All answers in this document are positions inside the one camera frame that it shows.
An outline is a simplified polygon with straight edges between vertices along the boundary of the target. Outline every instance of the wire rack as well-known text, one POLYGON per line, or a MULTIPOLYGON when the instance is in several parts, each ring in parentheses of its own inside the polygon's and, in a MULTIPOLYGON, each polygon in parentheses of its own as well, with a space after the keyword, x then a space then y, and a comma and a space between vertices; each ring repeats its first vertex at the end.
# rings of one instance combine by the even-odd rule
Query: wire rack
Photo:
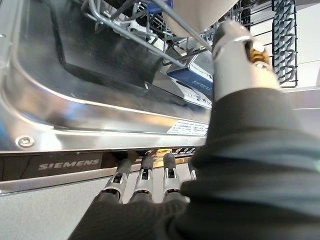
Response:
POLYGON ((82 13, 94 21, 98 34, 105 27, 145 46, 163 58, 164 66, 184 67, 183 60, 212 50, 213 36, 226 19, 240 22, 265 46, 283 87, 296 87, 297 25, 294 0, 240 0, 222 18, 197 33, 163 0, 126 0, 118 8, 104 0, 74 0, 81 3, 82 13), (150 12, 149 5, 158 6, 150 12), (191 37, 175 36, 168 29, 162 12, 175 20, 191 37))

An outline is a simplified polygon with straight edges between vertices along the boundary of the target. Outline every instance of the dishwasher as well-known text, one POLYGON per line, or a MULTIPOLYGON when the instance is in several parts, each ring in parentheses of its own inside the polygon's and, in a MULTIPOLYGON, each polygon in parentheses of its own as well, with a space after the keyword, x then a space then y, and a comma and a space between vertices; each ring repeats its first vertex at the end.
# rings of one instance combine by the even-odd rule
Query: dishwasher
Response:
POLYGON ((296 91, 295 1, 229 1, 210 25, 178 2, 0 0, 1 195, 106 178, 123 158, 132 172, 145 156, 187 163, 214 114, 211 45, 227 19, 261 39, 296 108, 316 97, 296 91))

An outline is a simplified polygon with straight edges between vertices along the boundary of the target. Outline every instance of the siemens logo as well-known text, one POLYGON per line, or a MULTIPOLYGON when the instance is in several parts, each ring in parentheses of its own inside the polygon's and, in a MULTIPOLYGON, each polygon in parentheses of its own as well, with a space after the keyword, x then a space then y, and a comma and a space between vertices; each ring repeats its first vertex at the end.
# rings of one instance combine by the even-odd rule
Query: siemens logo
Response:
POLYGON ((76 166, 85 165, 95 165, 100 162, 100 159, 86 160, 86 161, 66 161, 66 162, 56 162, 56 163, 45 163, 40 164, 38 170, 48 170, 48 169, 61 169, 61 168, 72 168, 76 166))

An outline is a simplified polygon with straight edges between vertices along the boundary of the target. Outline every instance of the black sleeve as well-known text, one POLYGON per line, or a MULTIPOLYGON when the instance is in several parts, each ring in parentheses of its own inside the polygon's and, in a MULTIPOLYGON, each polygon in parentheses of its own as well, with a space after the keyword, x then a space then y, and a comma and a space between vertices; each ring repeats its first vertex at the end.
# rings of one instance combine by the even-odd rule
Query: black sleeve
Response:
POLYGON ((252 88, 216 103, 205 148, 192 159, 191 203, 161 221, 158 239, 319 240, 320 142, 283 93, 252 88))

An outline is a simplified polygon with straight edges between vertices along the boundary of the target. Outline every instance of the prosthetic hand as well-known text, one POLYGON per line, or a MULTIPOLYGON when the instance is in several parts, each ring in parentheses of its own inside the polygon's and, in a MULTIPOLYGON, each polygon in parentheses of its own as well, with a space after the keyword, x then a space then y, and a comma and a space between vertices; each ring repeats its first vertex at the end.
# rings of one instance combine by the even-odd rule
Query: prosthetic hand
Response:
POLYGON ((243 26, 224 22, 212 47, 215 111, 191 161, 194 180, 180 189, 174 156, 165 155, 155 204, 146 157, 133 197, 120 204, 128 177, 120 164, 70 239, 319 239, 319 140, 304 133, 264 46, 243 26))

